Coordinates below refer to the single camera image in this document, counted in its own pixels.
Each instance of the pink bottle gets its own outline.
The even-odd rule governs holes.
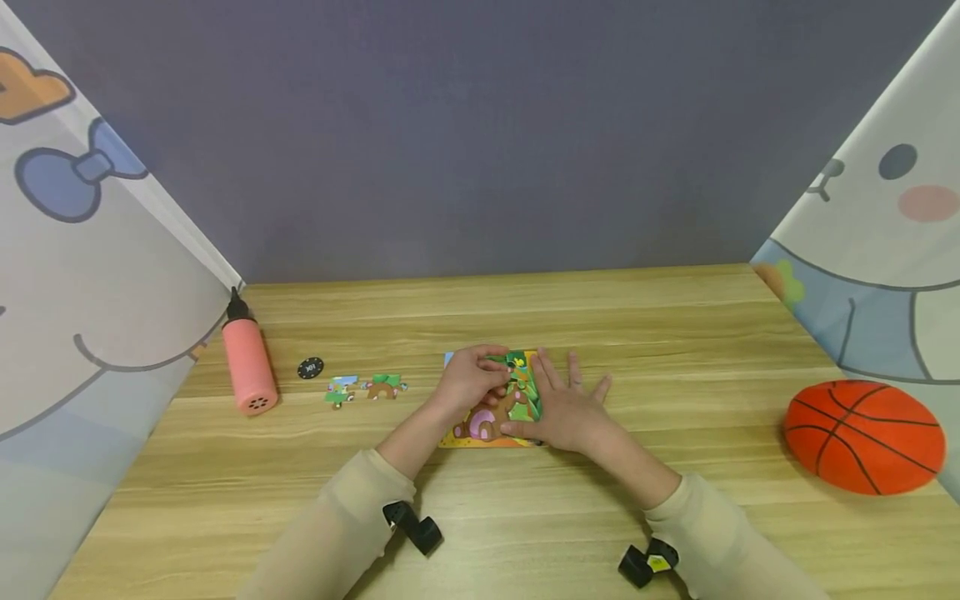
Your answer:
[[[263,345],[260,326],[250,314],[247,303],[240,300],[237,289],[230,294],[227,322],[224,324],[224,347],[233,396],[240,412],[254,416],[276,405],[276,383]]]

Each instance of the puzzle piece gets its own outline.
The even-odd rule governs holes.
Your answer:
[[[375,374],[370,381],[364,382],[360,389],[367,390],[367,398],[378,399],[381,394],[387,398],[396,398],[401,391],[407,390],[407,384],[400,382],[400,375],[394,373]]]
[[[479,405],[447,432],[440,447],[517,447],[540,445],[530,440],[501,436],[500,424],[507,420],[539,420],[540,394],[530,368],[534,350],[513,350],[489,359],[510,368],[507,394],[495,407]],[[444,366],[453,352],[444,355]]]
[[[333,410],[339,409],[344,402],[353,402],[354,394],[350,386],[356,384],[358,379],[357,375],[342,375],[330,379],[324,402],[333,404]]]

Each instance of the wood grain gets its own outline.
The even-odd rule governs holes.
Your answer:
[[[247,419],[214,341],[67,569],[54,598],[230,598],[288,521],[430,392],[446,350],[576,348],[587,383],[661,458],[697,471],[836,600],[953,598],[960,511],[936,484],[899,496],[829,488],[785,453],[779,422],[841,376],[745,265],[252,286],[282,403]],[[297,364],[319,355],[317,379]],[[400,372],[397,400],[322,400],[333,375]],[[603,472],[543,448],[438,450],[417,482],[445,541],[395,537],[358,598],[634,598],[616,572],[645,545]],[[660,578],[650,600],[683,597]]]

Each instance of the hand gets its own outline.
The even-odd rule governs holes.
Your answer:
[[[613,378],[605,375],[593,392],[587,395],[583,390],[577,354],[570,352],[567,361],[570,376],[569,381],[564,383],[546,350],[537,350],[530,364],[540,393],[540,420],[513,420],[501,425],[500,431],[515,438],[540,440],[561,450],[588,453],[597,432],[613,423],[603,407]]]
[[[505,346],[480,345],[453,353],[428,404],[441,407],[450,424],[459,422],[480,402],[495,405],[507,393],[510,369],[488,356],[504,356]]]

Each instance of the blue bow tie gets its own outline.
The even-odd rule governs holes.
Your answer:
[[[103,117],[90,123],[90,151],[72,156],[54,148],[33,148],[16,161],[16,181],[44,214],[65,223],[86,221],[100,206],[100,181],[142,180],[140,162]]]

